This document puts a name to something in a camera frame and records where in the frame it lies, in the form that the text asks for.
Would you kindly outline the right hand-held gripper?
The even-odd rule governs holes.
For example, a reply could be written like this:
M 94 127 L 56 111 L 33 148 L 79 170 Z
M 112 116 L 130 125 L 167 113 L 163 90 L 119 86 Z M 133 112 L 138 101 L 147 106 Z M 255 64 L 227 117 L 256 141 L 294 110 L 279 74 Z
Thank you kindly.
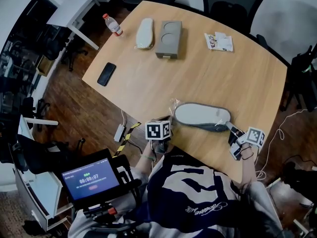
M 230 145 L 230 154 L 236 161 L 240 161 L 242 157 L 242 146 L 245 143 L 249 143 L 250 146 L 256 146 L 258 151 L 262 149 L 265 140 L 265 133 L 262 130 L 249 127 L 248 130 L 244 132 L 238 129 L 230 121 L 227 121 L 225 125 L 230 130 L 230 136 L 228 140 Z

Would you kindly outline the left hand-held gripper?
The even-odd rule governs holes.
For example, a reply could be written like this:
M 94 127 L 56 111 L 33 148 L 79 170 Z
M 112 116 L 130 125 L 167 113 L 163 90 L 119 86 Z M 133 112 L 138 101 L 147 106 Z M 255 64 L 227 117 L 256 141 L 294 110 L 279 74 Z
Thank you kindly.
M 165 116 L 145 123 L 145 138 L 154 154 L 166 154 L 173 136 L 172 117 Z

